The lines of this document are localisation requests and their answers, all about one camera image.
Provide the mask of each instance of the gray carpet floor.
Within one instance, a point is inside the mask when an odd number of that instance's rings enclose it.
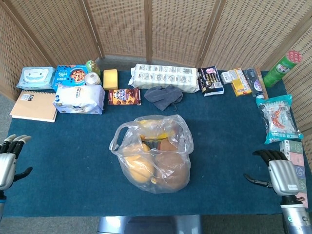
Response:
[[[107,56],[97,61],[101,70],[129,70],[137,63],[145,63],[141,58],[120,58]],[[13,102],[0,95],[0,140],[5,139],[10,126],[9,113]],[[202,217],[205,234],[283,234],[282,217],[273,215],[204,215]],[[0,224],[0,234],[95,234],[98,217],[35,217],[4,218]]]

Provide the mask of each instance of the notebook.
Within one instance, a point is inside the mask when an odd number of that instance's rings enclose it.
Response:
[[[57,110],[52,104],[55,93],[23,90],[10,115],[12,118],[23,118],[54,122]]]

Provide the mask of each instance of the yellow sponge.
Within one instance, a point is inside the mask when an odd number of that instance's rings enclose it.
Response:
[[[117,69],[104,70],[104,72],[103,72],[103,88],[105,90],[118,89]]]

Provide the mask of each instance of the blue tablecloth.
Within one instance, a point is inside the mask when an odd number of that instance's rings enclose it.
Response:
[[[128,87],[130,72],[119,72],[119,87]],[[32,173],[6,192],[6,216],[113,216],[281,213],[273,190],[249,183],[243,173],[269,180],[266,164],[252,152],[278,150],[264,145],[265,126],[254,97],[236,97],[230,84],[223,95],[184,93],[177,111],[158,110],[144,97],[141,106],[109,106],[104,114],[58,113],[55,123],[13,119],[9,134],[31,135],[17,172]],[[270,97],[286,94],[279,82]],[[141,191],[123,175],[109,150],[117,127],[136,117],[181,115],[194,140],[190,183],[173,194]],[[312,178],[305,160],[308,191]]]

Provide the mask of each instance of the gray towel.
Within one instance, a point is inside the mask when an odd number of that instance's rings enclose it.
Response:
[[[163,111],[169,105],[181,102],[183,94],[179,88],[169,85],[164,89],[161,86],[153,87],[146,91],[144,97]]]

